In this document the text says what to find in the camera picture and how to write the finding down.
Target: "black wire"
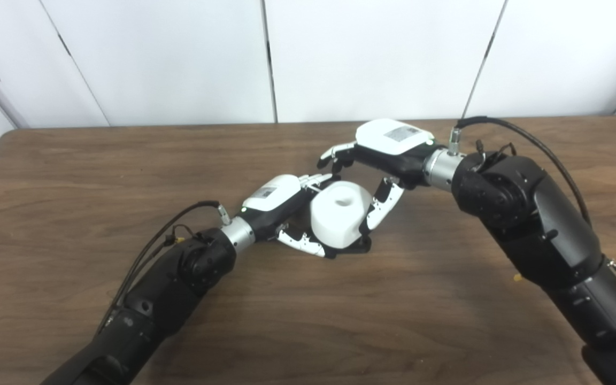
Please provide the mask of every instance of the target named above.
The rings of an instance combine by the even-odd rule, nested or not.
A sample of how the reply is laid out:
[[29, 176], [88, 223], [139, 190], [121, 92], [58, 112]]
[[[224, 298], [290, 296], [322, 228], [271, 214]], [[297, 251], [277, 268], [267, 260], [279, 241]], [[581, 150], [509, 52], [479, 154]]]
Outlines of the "black wire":
[[189, 226], [188, 226], [188, 225], [183, 225], [183, 224], [176, 224], [176, 225], [174, 225], [174, 226], [173, 226], [173, 236], [175, 235], [175, 230], [176, 230], [178, 227], [183, 227], [185, 230], [187, 230], [187, 232], [189, 233], [189, 235], [191, 236], [191, 238], [194, 238], [194, 237], [195, 237], [194, 232], [193, 232], [193, 231], [191, 231], [191, 229], [189, 228]]
[[108, 310], [104, 314], [103, 319], [101, 319], [100, 324], [98, 324], [95, 335], [99, 334], [101, 332], [101, 329], [103, 329], [103, 327], [106, 325], [106, 321], [108, 321], [108, 318], [111, 316], [111, 312], [113, 311], [113, 309], [115, 309], [117, 305], [122, 305], [122, 303], [120, 303], [119, 301], [123, 299], [125, 293], [129, 289], [129, 285], [132, 283], [132, 280], [134, 280], [133, 275], [135, 271], [137, 270], [137, 268], [139, 268], [142, 258], [144, 258], [144, 256], [147, 254], [147, 251], [151, 249], [153, 244], [156, 243], [156, 241], [164, 234], [164, 232], [166, 232], [170, 226], [172, 226], [176, 221], [178, 221], [178, 219], [180, 219], [182, 216], [184, 216], [185, 214], [187, 214], [188, 212], [196, 208], [206, 207], [206, 206], [217, 208], [219, 205], [220, 205], [220, 202], [218, 201], [197, 202], [196, 204], [193, 204], [187, 207], [186, 209], [182, 210], [181, 212], [177, 213], [173, 217], [173, 219], [169, 220], [166, 224], [164, 224], [163, 227], [161, 227], [161, 230], [159, 230], [156, 233], [156, 235], [154, 235], [153, 238], [147, 243], [147, 245], [144, 246], [144, 249], [140, 251], [139, 255], [137, 256], [137, 258], [135, 258], [135, 261], [132, 263], [132, 266], [130, 266], [130, 269], [127, 271], [127, 275], [125, 275], [124, 280], [120, 284], [120, 288], [118, 288], [118, 292], [115, 293], [115, 297], [113, 297], [113, 300], [111, 301], [111, 305], [108, 307]]
[[135, 269], [134, 274], [128, 277], [127, 284], [125, 285], [127, 289], [125, 290], [125, 292], [122, 293], [122, 296], [118, 298], [118, 304], [124, 304], [125, 295], [127, 295], [127, 291], [132, 287], [132, 283], [135, 281], [135, 279], [137, 279], [139, 273], [144, 270], [144, 267], [149, 263], [149, 261], [151, 261], [157, 254], [159, 254], [165, 246], [166, 243], [161, 243], [159, 244], [159, 246], [156, 246], [156, 248], [146, 258], [144, 258], [144, 261], [142, 261], [142, 263], [137, 266], [137, 269]]
[[562, 161], [560, 161], [558, 157], [555, 156], [553, 151], [550, 151], [548, 146], [543, 144], [543, 142], [541, 142], [536, 136], [529, 134], [527, 131], [512, 124], [511, 122], [507, 122], [502, 119], [496, 119], [496, 118], [490, 118], [490, 117], [471, 117], [467, 119], [458, 120], [455, 127], [459, 129], [463, 129], [467, 126], [476, 125], [476, 124], [495, 124], [495, 125], [499, 125], [501, 127], [510, 129], [511, 131], [520, 134], [525, 139], [527, 139], [529, 142], [531, 142], [531, 144], [533, 144], [534, 146], [538, 147], [538, 149], [543, 151], [543, 153], [546, 156], [548, 156], [548, 158], [553, 162], [553, 164], [555, 164], [555, 167], [557, 167], [558, 171], [560, 171], [560, 174], [562, 174], [563, 178], [565, 178], [565, 182], [567, 182], [567, 184], [569, 185], [569, 188], [571, 188], [572, 193], [574, 193], [574, 199], [576, 199], [577, 204], [579, 204], [579, 210], [581, 212], [581, 216], [584, 218], [584, 221], [586, 221], [586, 223], [589, 224], [589, 226], [592, 225], [591, 217], [589, 217], [589, 209], [586, 207], [586, 202], [584, 202], [584, 197], [582, 197], [581, 192], [579, 191], [579, 187], [577, 187], [576, 183], [574, 183], [572, 176], [569, 174], [569, 172], [565, 168], [565, 165], [562, 164]]

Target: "robotic hand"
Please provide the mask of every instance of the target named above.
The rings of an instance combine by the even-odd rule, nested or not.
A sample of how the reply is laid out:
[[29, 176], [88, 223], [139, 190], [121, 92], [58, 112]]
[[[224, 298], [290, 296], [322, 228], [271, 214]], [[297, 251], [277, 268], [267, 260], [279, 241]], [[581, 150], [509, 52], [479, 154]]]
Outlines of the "robotic hand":
[[396, 205], [403, 194], [391, 178], [384, 178], [374, 197], [351, 182], [335, 182], [311, 202], [311, 229], [283, 225], [277, 241], [324, 258], [343, 253], [366, 253], [369, 234]]
[[[232, 220], [218, 202], [201, 202], [174, 217], [147, 244], [153, 242], [186, 212], [203, 205], [216, 207], [223, 226], [191, 238], [166, 241], [128, 273], [96, 336], [70, 360], [51, 373], [42, 385], [123, 385], [132, 382], [166, 337], [183, 326], [203, 296], [234, 267], [238, 253], [254, 243], [271, 241], [285, 221], [319, 192], [332, 174], [280, 175], [263, 185]], [[163, 248], [141, 279], [130, 288], [139, 271]]]
[[[552, 178], [512, 144], [499, 151], [458, 152], [460, 130], [499, 124], [525, 136], [556, 163], [577, 196], [581, 214]], [[511, 148], [513, 156], [504, 150]], [[367, 122], [356, 141], [322, 154], [333, 172], [354, 161], [381, 169], [407, 189], [435, 186], [453, 194], [460, 210], [478, 217], [521, 276], [536, 283], [584, 340], [584, 361], [602, 383], [616, 385], [616, 261], [600, 250], [579, 190], [552, 152], [520, 127], [487, 117], [461, 119], [448, 148], [433, 135], [395, 120]]]

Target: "label sticker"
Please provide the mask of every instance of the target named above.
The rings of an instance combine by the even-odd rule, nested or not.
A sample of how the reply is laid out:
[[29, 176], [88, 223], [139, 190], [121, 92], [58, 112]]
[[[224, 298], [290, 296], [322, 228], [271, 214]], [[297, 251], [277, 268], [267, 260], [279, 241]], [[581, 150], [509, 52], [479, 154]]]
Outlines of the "label sticker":
[[421, 129], [410, 127], [409, 125], [402, 125], [399, 128], [394, 128], [387, 132], [384, 136], [394, 139], [396, 142], [403, 142], [405, 139], [408, 139], [413, 135], [420, 134], [421, 132]]
[[250, 198], [260, 198], [266, 199], [272, 194], [273, 191], [277, 190], [277, 187], [261, 187], [256, 192], [254, 192]]

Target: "wooden table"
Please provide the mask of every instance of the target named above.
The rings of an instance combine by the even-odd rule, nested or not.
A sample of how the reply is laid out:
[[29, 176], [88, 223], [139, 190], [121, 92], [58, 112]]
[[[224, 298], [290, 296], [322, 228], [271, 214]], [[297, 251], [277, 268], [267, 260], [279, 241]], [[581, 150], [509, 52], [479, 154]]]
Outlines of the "wooden table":
[[[616, 258], [616, 117], [514, 119], [560, 156]], [[413, 124], [445, 139], [450, 120]], [[95, 331], [147, 239], [201, 199], [230, 211], [270, 178], [313, 173], [357, 122], [27, 129], [0, 140], [0, 384], [39, 383]], [[508, 141], [467, 130], [464, 150]], [[365, 166], [344, 178], [374, 191]], [[212, 211], [186, 218], [217, 225]], [[452, 197], [406, 193], [361, 256], [257, 244], [135, 383], [597, 383], [581, 343]]]

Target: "white hand casing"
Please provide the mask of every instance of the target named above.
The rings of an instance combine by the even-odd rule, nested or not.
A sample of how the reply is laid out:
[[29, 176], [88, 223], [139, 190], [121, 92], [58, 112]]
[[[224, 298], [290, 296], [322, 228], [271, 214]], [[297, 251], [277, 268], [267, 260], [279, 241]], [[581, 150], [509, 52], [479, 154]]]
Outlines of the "white hand casing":
[[398, 120], [376, 119], [358, 127], [355, 139], [359, 146], [389, 155], [400, 155], [420, 144], [433, 144], [434, 135]]
[[243, 205], [255, 210], [271, 211], [293, 197], [299, 190], [301, 190], [301, 182], [298, 177], [278, 175], [244, 200]]

